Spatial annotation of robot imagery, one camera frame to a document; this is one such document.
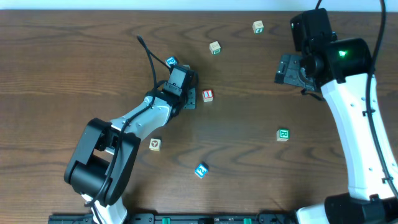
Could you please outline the red letter I block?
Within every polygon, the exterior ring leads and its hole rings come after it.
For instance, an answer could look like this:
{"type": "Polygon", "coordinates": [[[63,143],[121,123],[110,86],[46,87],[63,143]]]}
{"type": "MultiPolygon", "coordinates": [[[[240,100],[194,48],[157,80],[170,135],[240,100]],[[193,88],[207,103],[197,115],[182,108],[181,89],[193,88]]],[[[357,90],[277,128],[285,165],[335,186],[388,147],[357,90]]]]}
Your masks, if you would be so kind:
{"type": "Polygon", "coordinates": [[[203,90],[202,97],[205,103],[213,101],[214,98],[213,90],[203,90]]]}

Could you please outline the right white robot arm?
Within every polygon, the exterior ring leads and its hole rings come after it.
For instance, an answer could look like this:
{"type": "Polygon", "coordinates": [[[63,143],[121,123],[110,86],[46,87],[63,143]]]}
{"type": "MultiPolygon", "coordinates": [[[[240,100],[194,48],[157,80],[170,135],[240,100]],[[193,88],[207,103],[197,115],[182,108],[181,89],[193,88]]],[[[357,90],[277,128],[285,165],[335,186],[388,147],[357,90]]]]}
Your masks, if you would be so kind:
{"type": "Polygon", "coordinates": [[[397,162],[379,111],[363,39],[322,41],[306,56],[284,54],[275,82],[321,93],[336,123],[348,192],[295,212],[297,223],[396,223],[397,162]]]}

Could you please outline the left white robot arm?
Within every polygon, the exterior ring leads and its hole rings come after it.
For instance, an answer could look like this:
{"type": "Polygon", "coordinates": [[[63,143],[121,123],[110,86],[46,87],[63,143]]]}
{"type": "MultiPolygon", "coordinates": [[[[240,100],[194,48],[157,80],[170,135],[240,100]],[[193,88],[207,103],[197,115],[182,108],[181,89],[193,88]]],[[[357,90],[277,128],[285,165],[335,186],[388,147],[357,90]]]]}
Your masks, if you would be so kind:
{"type": "Polygon", "coordinates": [[[122,194],[129,182],[139,145],[183,108],[196,107],[196,89],[154,90],[124,116],[88,122],[67,165],[64,180],[86,201],[95,223],[124,223],[122,194]]]}

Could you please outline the blue letter P block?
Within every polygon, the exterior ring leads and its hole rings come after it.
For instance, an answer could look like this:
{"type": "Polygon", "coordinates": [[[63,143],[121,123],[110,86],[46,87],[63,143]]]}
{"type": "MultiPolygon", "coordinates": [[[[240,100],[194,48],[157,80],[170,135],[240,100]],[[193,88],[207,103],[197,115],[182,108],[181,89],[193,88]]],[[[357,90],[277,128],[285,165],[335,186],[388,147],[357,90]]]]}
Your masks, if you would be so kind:
{"type": "Polygon", "coordinates": [[[171,67],[172,65],[178,64],[178,60],[177,60],[176,57],[171,56],[171,57],[169,57],[169,58],[167,58],[167,59],[165,60],[165,63],[166,63],[166,65],[167,65],[168,67],[171,67]]]}

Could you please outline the green number 4 block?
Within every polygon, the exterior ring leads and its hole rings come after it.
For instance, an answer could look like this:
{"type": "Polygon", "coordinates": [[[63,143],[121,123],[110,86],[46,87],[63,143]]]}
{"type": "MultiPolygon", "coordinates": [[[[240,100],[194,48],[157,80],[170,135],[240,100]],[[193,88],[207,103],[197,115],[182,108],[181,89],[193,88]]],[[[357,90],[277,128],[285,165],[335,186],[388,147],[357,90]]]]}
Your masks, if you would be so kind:
{"type": "Polygon", "coordinates": [[[252,29],[255,34],[261,34],[264,32],[264,24],[262,21],[254,21],[252,24],[252,29]]]}

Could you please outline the brown symbol wooden block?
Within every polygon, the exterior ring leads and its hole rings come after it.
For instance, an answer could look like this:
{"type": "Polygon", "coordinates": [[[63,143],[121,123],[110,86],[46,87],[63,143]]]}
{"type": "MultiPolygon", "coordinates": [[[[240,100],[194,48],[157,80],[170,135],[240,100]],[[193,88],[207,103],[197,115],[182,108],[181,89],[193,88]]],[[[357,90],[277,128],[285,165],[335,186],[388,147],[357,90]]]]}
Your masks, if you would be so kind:
{"type": "Polygon", "coordinates": [[[160,151],[162,141],[160,139],[151,138],[149,149],[151,151],[160,151]]]}

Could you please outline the green number 27 block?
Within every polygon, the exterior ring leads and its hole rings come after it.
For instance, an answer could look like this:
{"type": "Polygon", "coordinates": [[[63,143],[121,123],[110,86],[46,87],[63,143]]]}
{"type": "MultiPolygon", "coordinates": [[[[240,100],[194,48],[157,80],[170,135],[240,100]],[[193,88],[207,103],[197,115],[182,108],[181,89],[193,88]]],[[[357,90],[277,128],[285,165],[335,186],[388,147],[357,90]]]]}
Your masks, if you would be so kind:
{"type": "Polygon", "coordinates": [[[212,55],[216,55],[221,52],[221,45],[218,41],[215,41],[209,44],[209,49],[212,55]]]}

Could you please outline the green letter R block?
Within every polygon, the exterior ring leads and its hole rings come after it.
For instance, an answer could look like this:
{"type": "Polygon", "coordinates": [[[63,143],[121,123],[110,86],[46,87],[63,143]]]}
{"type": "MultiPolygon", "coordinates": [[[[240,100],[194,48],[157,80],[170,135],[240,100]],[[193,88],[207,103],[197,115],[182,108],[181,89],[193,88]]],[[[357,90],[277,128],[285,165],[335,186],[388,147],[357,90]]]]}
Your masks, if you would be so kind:
{"type": "Polygon", "coordinates": [[[288,129],[279,129],[276,132],[277,141],[288,141],[290,139],[290,131],[288,129]]]}

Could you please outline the blue number 2 block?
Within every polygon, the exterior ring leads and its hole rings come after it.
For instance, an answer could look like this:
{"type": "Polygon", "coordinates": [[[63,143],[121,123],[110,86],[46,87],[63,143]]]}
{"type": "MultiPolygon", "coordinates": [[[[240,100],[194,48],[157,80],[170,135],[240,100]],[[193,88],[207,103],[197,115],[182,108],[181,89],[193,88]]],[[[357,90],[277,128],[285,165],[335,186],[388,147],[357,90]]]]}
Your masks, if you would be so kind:
{"type": "Polygon", "coordinates": [[[195,174],[201,179],[204,178],[207,173],[208,168],[204,164],[199,164],[198,167],[195,169],[195,174]]]}

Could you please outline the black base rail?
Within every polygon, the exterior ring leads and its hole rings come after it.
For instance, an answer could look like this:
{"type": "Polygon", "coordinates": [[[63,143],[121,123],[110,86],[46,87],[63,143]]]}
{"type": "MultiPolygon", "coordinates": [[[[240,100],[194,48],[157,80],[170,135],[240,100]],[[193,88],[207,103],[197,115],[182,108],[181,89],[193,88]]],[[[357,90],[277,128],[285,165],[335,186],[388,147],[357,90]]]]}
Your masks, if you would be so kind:
{"type": "MultiPolygon", "coordinates": [[[[51,215],[48,224],[95,223],[93,214],[51,215]]],[[[122,223],[131,224],[296,224],[294,215],[260,213],[258,215],[154,215],[137,213],[122,223]]]]}

